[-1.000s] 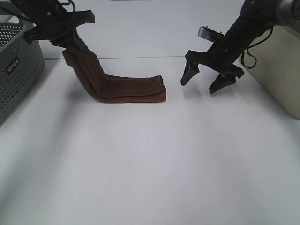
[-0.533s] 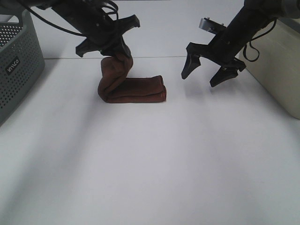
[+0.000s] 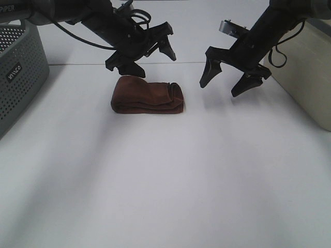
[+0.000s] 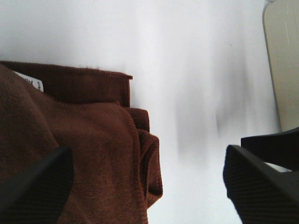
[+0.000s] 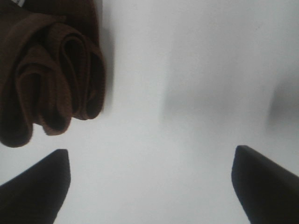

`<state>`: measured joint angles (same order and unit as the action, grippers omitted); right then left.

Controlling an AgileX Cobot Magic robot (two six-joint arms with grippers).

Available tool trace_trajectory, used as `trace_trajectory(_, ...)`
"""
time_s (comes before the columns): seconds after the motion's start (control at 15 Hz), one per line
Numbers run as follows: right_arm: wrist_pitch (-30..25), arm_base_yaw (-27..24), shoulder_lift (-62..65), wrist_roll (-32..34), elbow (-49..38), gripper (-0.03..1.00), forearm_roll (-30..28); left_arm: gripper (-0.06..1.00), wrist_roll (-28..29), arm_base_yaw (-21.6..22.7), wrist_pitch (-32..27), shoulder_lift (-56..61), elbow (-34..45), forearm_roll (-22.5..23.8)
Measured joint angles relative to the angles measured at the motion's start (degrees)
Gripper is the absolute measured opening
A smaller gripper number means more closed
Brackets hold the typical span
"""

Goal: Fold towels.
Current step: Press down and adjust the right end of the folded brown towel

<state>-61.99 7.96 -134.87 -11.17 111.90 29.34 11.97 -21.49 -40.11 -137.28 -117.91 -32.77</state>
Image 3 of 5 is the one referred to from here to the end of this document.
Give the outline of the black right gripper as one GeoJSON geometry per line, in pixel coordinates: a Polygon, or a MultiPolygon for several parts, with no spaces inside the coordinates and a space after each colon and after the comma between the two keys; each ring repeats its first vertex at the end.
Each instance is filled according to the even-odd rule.
{"type": "Polygon", "coordinates": [[[262,78],[267,79],[271,76],[271,71],[260,65],[260,61],[269,49],[248,35],[237,39],[230,49],[210,46],[205,52],[206,63],[200,79],[200,87],[205,88],[215,76],[222,72],[221,63],[231,65],[246,73],[232,88],[233,97],[261,86],[262,78]]]}

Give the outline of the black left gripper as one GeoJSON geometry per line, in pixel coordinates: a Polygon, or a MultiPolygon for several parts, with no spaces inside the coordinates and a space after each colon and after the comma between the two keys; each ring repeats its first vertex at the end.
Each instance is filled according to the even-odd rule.
{"type": "Polygon", "coordinates": [[[126,38],[124,43],[106,61],[106,68],[110,71],[117,69],[120,75],[132,75],[145,78],[146,74],[136,61],[142,57],[149,57],[154,51],[168,56],[176,61],[168,36],[173,34],[173,28],[168,22],[142,31],[142,40],[126,38]]]}

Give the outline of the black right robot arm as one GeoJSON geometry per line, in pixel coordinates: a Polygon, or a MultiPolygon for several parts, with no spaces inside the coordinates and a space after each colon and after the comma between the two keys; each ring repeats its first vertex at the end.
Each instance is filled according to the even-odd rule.
{"type": "Polygon", "coordinates": [[[220,31],[236,38],[227,50],[210,46],[206,55],[200,86],[207,84],[220,72],[221,64],[233,66],[244,74],[232,88],[233,97],[262,85],[271,76],[271,71],[260,61],[277,48],[281,38],[299,23],[307,19],[330,19],[330,1],[269,1],[269,6],[251,29],[229,20],[220,24],[220,31]]]}

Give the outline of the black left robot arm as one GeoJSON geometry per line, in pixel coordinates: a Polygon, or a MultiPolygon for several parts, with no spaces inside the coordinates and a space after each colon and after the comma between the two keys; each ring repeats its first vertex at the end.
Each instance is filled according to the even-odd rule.
{"type": "Polygon", "coordinates": [[[132,1],[113,7],[111,1],[1,1],[1,22],[28,20],[42,26],[54,24],[72,38],[85,44],[113,51],[105,61],[110,71],[117,69],[120,75],[144,78],[145,71],[136,62],[149,57],[155,50],[172,61],[176,55],[168,36],[173,29],[168,22],[150,27],[151,15],[136,9],[132,1]],[[60,25],[81,23],[106,43],[99,45],[82,39],[60,25]]]}

